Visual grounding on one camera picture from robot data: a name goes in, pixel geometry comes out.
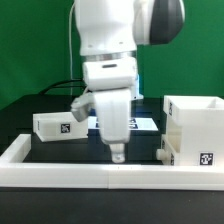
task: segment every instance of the green backdrop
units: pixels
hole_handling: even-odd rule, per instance
[[[0,0],[0,108],[69,79],[71,5],[72,0]],[[185,7],[184,29],[171,44],[138,49],[145,97],[224,96],[224,1],[185,0]],[[79,46],[73,28],[75,77],[81,77]]]

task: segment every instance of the white box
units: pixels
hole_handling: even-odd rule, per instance
[[[224,167],[224,100],[218,97],[165,96],[163,164]]]
[[[34,114],[33,132],[43,142],[87,138],[88,119],[78,122],[71,112]]]

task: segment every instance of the black sticker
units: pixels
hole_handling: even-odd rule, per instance
[[[130,129],[138,129],[138,125],[137,124],[129,124],[129,128]]]
[[[214,162],[213,153],[200,153],[200,166],[212,166]]]
[[[170,114],[170,116],[172,116],[172,114],[173,114],[173,104],[172,103],[170,103],[169,114]]]
[[[136,123],[135,118],[131,118],[131,119],[129,120],[129,123],[130,123],[130,124],[134,124],[134,123]]]
[[[70,133],[71,132],[71,126],[70,124],[62,124],[61,125],[61,133]]]
[[[165,149],[165,145],[166,145],[166,143],[165,143],[165,141],[163,140],[163,141],[162,141],[162,149]]]
[[[171,153],[170,165],[174,166],[174,155]]]

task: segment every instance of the small white box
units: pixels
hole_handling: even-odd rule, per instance
[[[88,119],[78,122],[71,112],[34,114],[33,132],[43,142],[87,138]]]

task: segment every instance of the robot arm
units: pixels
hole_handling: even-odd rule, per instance
[[[94,105],[102,141],[115,163],[125,161],[131,91],[137,79],[137,44],[170,42],[184,22],[182,0],[76,0],[83,77],[92,94],[72,103],[78,121]]]

